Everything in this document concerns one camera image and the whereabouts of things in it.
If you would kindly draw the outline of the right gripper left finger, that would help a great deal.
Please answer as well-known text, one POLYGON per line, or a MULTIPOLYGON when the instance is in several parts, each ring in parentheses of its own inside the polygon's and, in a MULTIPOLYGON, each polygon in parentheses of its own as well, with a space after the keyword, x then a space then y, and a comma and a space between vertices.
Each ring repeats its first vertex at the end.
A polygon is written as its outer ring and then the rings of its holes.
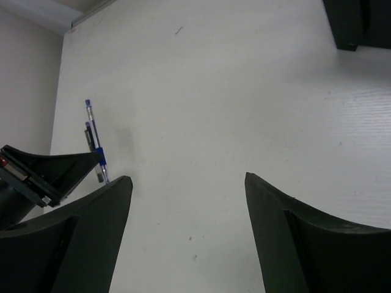
POLYGON ((109 292, 132 191, 121 176, 1 231, 1 292, 109 292))

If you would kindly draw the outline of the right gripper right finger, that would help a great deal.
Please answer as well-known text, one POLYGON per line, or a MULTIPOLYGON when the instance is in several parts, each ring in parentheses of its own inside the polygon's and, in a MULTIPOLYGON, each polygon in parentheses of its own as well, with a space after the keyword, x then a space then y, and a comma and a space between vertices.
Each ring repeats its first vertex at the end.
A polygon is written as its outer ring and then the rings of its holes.
POLYGON ((327 214, 253 173, 245 190, 266 292, 390 291, 390 230, 327 214))

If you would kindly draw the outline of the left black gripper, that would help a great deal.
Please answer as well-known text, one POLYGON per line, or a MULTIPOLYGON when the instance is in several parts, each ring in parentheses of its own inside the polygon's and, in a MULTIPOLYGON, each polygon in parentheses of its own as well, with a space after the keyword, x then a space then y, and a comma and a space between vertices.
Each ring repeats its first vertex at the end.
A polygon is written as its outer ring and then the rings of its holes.
POLYGON ((56 207, 99 164, 95 152, 44 156, 1 148, 1 181, 40 206, 56 207))

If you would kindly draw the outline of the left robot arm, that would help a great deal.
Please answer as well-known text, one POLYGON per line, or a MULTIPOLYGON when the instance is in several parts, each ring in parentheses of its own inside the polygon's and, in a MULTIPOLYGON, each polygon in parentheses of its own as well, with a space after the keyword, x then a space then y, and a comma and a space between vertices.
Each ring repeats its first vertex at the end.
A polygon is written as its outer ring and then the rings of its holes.
POLYGON ((59 206, 101 158, 96 151, 46 156, 3 146, 1 229, 20 223, 36 206, 59 206))

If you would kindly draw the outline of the blue cap gel pen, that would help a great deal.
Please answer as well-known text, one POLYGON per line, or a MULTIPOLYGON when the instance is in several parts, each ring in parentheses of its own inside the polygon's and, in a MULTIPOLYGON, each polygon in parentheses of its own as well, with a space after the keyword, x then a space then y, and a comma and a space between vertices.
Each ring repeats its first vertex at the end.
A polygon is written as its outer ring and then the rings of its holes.
POLYGON ((100 154, 101 158, 99 161, 100 171, 97 172, 98 181, 100 183, 108 184, 110 182, 108 177, 106 157, 104 155, 103 147, 101 146, 100 139, 98 136, 97 126, 93 115, 92 104, 89 99, 85 100, 86 111, 89 118, 89 122, 86 122, 86 131, 89 137, 90 146, 94 151, 100 154))

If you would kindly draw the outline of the black two-compartment organizer box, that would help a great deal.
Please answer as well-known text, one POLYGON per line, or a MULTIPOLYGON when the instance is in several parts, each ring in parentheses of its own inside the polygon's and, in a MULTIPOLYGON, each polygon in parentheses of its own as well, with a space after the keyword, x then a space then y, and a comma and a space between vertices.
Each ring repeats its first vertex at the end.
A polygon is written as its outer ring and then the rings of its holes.
POLYGON ((389 0, 323 0, 337 49, 390 49, 389 0))

